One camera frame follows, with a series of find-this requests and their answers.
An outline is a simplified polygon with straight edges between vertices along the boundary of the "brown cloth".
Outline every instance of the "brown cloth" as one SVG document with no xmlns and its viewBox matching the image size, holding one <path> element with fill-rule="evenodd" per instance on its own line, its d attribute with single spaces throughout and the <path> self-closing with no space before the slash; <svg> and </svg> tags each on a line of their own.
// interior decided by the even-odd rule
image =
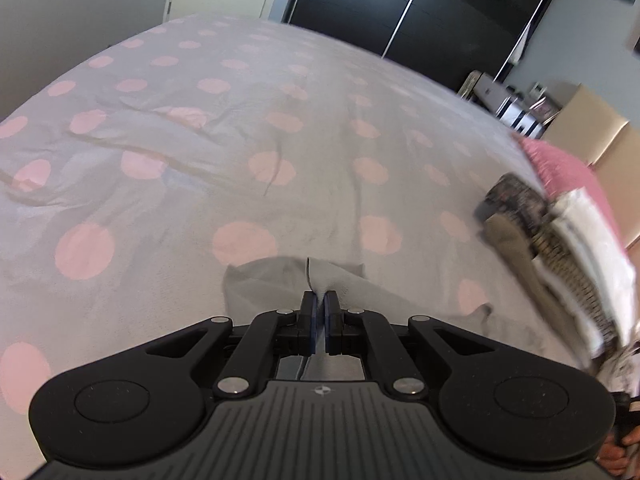
<svg viewBox="0 0 640 480">
<path fill-rule="evenodd" d="M 540 281 L 531 261 L 529 239 L 507 215 L 496 213 L 484 222 L 484 236 L 511 268 L 535 303 L 540 315 L 561 337 L 584 370 L 594 373 L 587 343 L 575 326 L 575 320 Z"/>
</svg>

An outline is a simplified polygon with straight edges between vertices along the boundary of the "silver screw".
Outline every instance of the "silver screw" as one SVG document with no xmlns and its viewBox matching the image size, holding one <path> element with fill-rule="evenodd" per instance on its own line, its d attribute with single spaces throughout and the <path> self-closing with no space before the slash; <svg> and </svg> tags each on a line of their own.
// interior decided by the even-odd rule
<svg viewBox="0 0 640 480">
<path fill-rule="evenodd" d="M 413 377 L 403 377 L 394 381 L 394 390 L 401 394 L 415 395 L 424 390 L 424 383 Z"/>
<path fill-rule="evenodd" d="M 218 381 L 218 389 L 226 394 L 241 394 L 249 387 L 249 382 L 242 377 L 225 377 Z"/>
</svg>

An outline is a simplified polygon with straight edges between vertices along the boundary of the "black sliding wardrobe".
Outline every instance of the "black sliding wardrobe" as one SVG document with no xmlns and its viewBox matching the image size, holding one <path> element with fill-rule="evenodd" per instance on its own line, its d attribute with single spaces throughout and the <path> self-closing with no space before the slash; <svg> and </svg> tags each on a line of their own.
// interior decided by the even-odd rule
<svg viewBox="0 0 640 480">
<path fill-rule="evenodd" d="M 497 75 L 544 0 L 291 0 L 293 25 L 370 50 L 457 90 Z"/>
</svg>

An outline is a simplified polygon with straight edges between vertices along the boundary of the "polka dot bed sheet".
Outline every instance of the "polka dot bed sheet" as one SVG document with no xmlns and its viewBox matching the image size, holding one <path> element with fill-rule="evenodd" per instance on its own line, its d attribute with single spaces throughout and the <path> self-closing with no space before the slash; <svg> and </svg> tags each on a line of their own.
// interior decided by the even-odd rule
<svg viewBox="0 0 640 480">
<path fill-rule="evenodd" d="M 567 362 L 473 216 L 508 171 L 540 188 L 475 105 L 295 27 L 191 16 L 81 63 L 0 124 L 0 476 L 43 460 L 47 378 L 224 314 L 226 267 L 267 256 L 364 264 L 432 314 L 490 302 Z"/>
</svg>

